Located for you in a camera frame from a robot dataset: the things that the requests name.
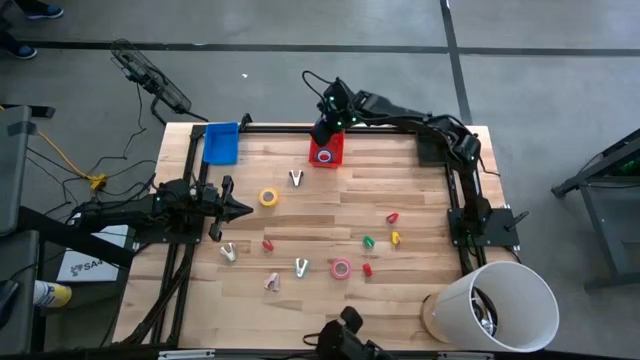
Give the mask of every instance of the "butcher block tabletop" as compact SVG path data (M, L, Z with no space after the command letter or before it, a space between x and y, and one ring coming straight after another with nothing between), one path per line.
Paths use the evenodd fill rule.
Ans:
M167 124L156 184L182 178L192 125ZM469 129L479 135L487 171L497 172L488 128ZM220 243L205 235L210 222L205 224L195 250L180 347L310 349L302 336L319 332L349 305L364 319L358 333L363 342L371 339L386 350L451 349L429 336L419 321L425 296L461 276L449 239L444 168L419 167L414 136L402 134L347 134L343 165L314 168L308 162L309 139L302 133L241 133L238 163L209 167L208 182L219 186L224 175L231 175L234 198L254 212L224 224ZM203 143L198 144L195 174ZM304 172L299 187L289 170ZM482 171L480 178L492 207L502 206L500 178ZM260 204L264 188L278 192L274 207ZM399 214L393 225L385 221L391 213ZM397 246L390 241L392 231L401 236ZM365 235L374 239L372 249L363 246ZM263 240L271 241L272 252L263 248ZM233 263L220 254L228 242L237 245ZM114 341L129 335L156 301L167 249L154 244L135 257ZM486 248L486 255L489 262L513 260L501 248ZM295 276L298 257L310 261L303 278ZM330 273L337 258L352 265L346 280ZM364 263L371 265L373 276L365 277ZM264 289L273 272L280 274L278 292ZM173 302L165 336L172 314Z

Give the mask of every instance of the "blue plastic container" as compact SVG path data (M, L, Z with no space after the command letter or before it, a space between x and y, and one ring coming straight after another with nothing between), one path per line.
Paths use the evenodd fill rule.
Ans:
M207 125L204 161L210 165L234 165L238 162L238 123Z

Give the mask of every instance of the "green plastic clip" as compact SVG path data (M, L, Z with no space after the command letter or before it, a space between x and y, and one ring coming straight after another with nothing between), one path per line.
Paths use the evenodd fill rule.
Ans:
M364 240L362 240L362 242L364 243L364 247L367 249L371 249L373 248L373 245L375 245L375 241L368 235L364 236Z

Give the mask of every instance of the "white binder clip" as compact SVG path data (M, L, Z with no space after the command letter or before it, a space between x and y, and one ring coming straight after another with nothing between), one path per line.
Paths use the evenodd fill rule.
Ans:
M264 288L271 291L280 290L280 274L272 273L267 280L264 281Z
M289 176L291 176L291 180L293 180L293 186L300 186L300 179L304 176L302 170L298 170L298 175L293 173L293 170L289 170Z
M296 276L301 278L304 276L304 273L307 272L307 268L309 267L309 260L307 259L296 259Z
M227 251L227 249L225 249L224 245L222 245L222 247L220 247L220 254L222 254L224 257L226 257L227 260L229 260L229 262L236 261L236 259L238 258L237 255L236 255L236 244L229 243L229 251Z

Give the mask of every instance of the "gray concrete floor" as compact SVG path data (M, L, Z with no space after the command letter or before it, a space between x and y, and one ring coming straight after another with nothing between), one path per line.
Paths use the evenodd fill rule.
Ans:
M13 32L45 41L221 44L334 44L446 46L438 0L60 0L65 17L26 22L8 17ZM538 48L640 47L640 2L633 0L450 0L460 46ZM308 122L315 103L300 81L303 69L340 75L352 87L387 95L398 104L458 114L446 54L149 51L193 101L215 121ZM556 200L549 189L575 173L594 153L637 128L640 58L463 56L473 123L489 125L508 202L531 215L519 225L524 263L553 289L561 325L549 349L637 357L640 286L586 294L582 284L608 275L582 200ZM155 159L163 128L143 93L148 130L127 161L101 167L112 173ZM135 86L105 50L41 50L37 59L0 57L0 101L54 106L39 128L80 168L119 155L136 130ZM174 121L188 120L167 113ZM40 138L30 146L55 158ZM59 179L69 174L36 158ZM109 182L118 192L146 179L142 165ZM23 204L47 211L62 202L60 186L27 166ZM87 187L71 183L79 201ZM71 206L52 214L63 216ZM73 310L50 324L52 347L95 346L117 304L105 300Z

